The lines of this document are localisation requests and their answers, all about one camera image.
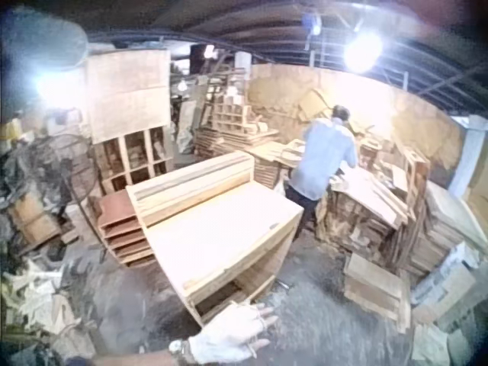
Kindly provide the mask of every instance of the bright light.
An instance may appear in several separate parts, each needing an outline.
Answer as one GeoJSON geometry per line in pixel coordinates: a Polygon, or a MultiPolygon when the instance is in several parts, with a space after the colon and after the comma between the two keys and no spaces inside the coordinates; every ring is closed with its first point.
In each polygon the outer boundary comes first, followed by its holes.
{"type": "Polygon", "coordinates": [[[359,34],[345,48],[345,64],[353,72],[366,72],[374,66],[382,50],[383,42],[377,34],[359,34]]]}
{"type": "Polygon", "coordinates": [[[179,83],[178,83],[178,90],[180,92],[184,92],[186,91],[186,89],[188,89],[187,85],[186,85],[186,81],[185,80],[181,80],[179,83]]]}
{"type": "Polygon", "coordinates": [[[208,44],[207,47],[205,47],[204,57],[206,59],[214,57],[214,48],[215,46],[213,44],[208,44]]]}
{"type": "Polygon", "coordinates": [[[50,108],[70,109],[82,103],[83,86],[76,72],[53,72],[36,80],[37,92],[50,108]]]}

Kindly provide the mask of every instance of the white glove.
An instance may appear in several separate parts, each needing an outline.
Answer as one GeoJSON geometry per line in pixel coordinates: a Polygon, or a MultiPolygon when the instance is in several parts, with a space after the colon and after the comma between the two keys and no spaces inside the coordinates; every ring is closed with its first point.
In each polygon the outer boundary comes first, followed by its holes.
{"type": "Polygon", "coordinates": [[[277,316],[263,318],[273,312],[264,304],[231,303],[215,316],[200,333],[190,337],[190,350],[198,364],[232,363],[255,357],[255,352],[269,344],[257,335],[274,324],[277,316]]]}

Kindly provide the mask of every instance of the yellowish wall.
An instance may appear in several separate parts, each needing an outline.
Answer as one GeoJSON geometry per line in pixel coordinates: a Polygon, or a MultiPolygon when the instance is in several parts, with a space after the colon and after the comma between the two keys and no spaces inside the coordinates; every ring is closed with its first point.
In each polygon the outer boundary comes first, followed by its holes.
{"type": "Polygon", "coordinates": [[[381,82],[306,66],[254,65],[248,99],[287,142],[300,138],[307,127],[296,116],[298,103],[312,88],[324,93],[330,107],[347,107],[354,123],[374,125],[375,133],[416,147],[444,169],[457,166],[462,128],[427,101],[381,82]]]}

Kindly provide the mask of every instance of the black hair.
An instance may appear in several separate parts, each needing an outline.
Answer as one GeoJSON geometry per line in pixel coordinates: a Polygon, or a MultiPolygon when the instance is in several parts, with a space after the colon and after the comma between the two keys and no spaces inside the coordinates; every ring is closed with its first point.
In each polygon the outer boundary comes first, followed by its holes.
{"type": "Polygon", "coordinates": [[[349,109],[341,105],[336,105],[332,109],[332,117],[340,118],[343,122],[347,122],[350,115],[349,109]]]}

